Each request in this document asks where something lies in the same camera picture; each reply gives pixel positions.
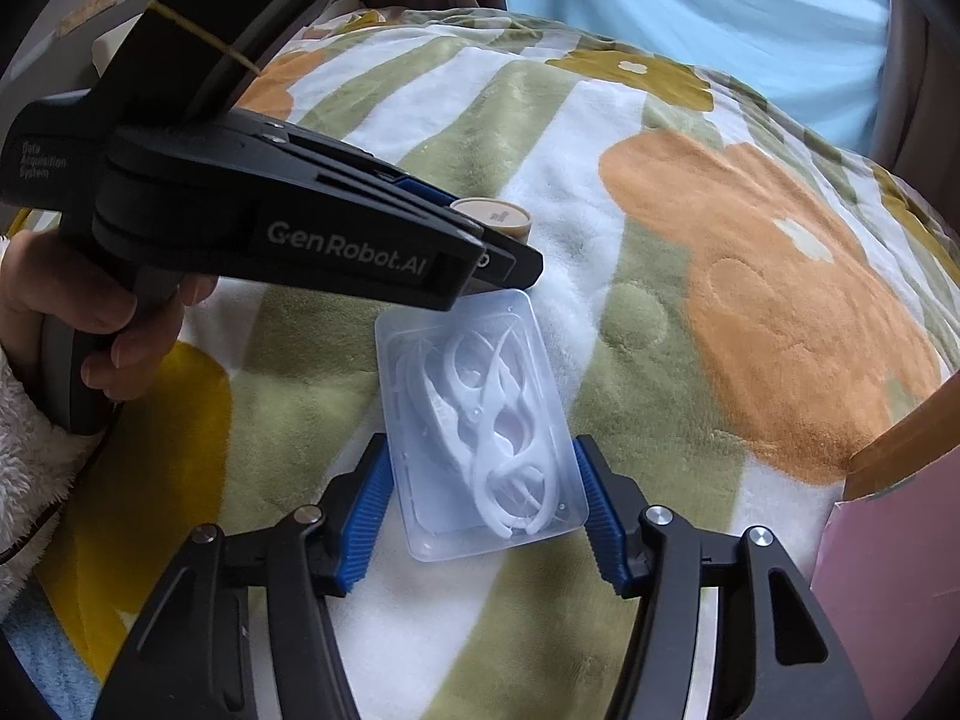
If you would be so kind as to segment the person's left hand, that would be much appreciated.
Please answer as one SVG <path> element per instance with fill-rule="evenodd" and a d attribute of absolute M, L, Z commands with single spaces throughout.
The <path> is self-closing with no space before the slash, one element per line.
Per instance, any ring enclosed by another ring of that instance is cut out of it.
<path fill-rule="evenodd" d="M 185 309 L 205 301 L 217 278 L 189 275 L 161 309 L 139 319 L 137 298 L 103 270 L 80 260 L 53 231 L 20 231 L 2 255 L 2 348 L 21 382 L 41 354 L 41 325 L 47 317 L 80 332 L 110 335 L 105 353 L 82 364 L 86 387 L 114 401 L 141 397 L 178 341 Z"/>

